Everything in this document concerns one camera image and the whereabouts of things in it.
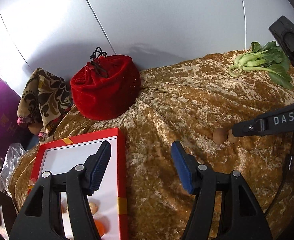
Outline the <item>red shallow box tray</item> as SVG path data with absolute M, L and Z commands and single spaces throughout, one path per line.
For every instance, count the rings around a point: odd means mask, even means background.
M 93 218 L 103 224 L 103 239 L 128 239 L 126 198 L 125 137 L 118 128 L 110 128 L 73 137 L 65 137 L 40 146 L 28 181 L 32 189 L 44 171 L 68 172 L 96 154 L 103 141 L 111 145 L 111 157 L 98 191 L 88 197 L 97 206 Z

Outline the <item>red velvet drawstring pouch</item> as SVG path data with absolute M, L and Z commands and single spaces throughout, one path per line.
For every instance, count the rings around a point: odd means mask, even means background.
M 120 116 L 135 103 L 141 78 L 131 57 L 108 56 L 97 47 L 90 61 L 71 78 L 70 85 L 79 112 L 101 121 Z

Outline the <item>brown round pear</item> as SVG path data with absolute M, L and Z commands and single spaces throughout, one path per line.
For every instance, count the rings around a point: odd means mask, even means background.
M 34 135 L 38 135 L 41 132 L 41 130 L 43 129 L 43 123 L 31 123 L 31 124 L 28 124 L 28 129 Z

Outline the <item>brown floral patterned cloth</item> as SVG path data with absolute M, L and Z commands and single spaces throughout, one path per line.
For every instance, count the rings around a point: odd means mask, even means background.
M 59 123 L 73 105 L 67 83 L 42 68 L 34 70 L 23 90 L 17 109 L 17 123 L 28 128 L 31 123 L 43 123 L 37 135 L 40 144 L 53 140 Z

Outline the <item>brown longan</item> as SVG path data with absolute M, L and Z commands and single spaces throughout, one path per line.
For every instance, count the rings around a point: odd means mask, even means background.
M 235 137 L 235 136 L 233 135 L 231 129 L 228 130 L 227 140 L 228 140 L 230 143 L 233 143 L 233 144 L 236 143 L 236 142 L 238 141 L 238 138 Z
M 220 145 L 223 144 L 228 138 L 228 131 L 224 128 L 217 128 L 213 132 L 213 141 Z

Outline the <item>beige round pastry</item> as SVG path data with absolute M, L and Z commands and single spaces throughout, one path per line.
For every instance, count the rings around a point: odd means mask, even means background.
M 89 206 L 90 206 L 91 214 L 92 215 L 96 214 L 98 211 L 98 206 L 93 202 L 89 202 Z

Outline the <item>golden velvet table cloth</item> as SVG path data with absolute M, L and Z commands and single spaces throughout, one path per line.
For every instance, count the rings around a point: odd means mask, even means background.
M 212 140 L 216 128 L 294 103 L 294 88 L 272 83 L 265 72 L 229 76 L 236 55 L 209 54 L 142 71 L 142 90 L 124 114 L 94 121 L 72 107 L 56 128 L 56 140 L 114 127 L 125 135 L 129 239 L 182 236 L 194 199 L 182 188 L 171 159 L 175 140 L 216 172 L 240 171 L 267 212 L 273 237 L 294 217 L 294 161 L 286 183 L 281 182 L 291 134 L 221 145 Z M 289 74 L 294 86 L 293 68 Z

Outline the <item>small orange tangerine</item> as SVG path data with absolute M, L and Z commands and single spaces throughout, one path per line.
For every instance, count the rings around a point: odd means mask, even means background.
M 95 223 L 95 226 L 98 230 L 99 236 L 102 237 L 105 234 L 105 227 L 104 227 L 103 223 L 98 219 L 95 219 L 94 223 Z

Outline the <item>green bok choy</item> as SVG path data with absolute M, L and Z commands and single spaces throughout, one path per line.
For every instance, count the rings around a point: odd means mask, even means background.
M 239 77 L 242 72 L 267 72 L 272 82 L 292 90 L 289 68 L 289 59 L 276 41 L 268 42 L 264 46 L 259 42 L 252 42 L 249 51 L 234 59 L 228 73 L 232 77 Z

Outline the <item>clear plastic bag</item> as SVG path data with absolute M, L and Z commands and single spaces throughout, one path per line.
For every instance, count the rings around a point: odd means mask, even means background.
M 2 170 L 0 172 L 0 191 L 8 194 L 10 197 L 10 178 L 13 175 L 14 169 L 17 167 L 21 157 L 25 153 L 26 151 L 21 144 L 11 144 L 7 150 Z

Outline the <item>purple shopping bag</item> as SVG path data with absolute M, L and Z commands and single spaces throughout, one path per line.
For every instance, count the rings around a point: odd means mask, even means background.
M 0 157 L 4 158 L 13 143 L 25 145 L 31 138 L 29 129 L 17 123 L 21 97 L 0 78 Z

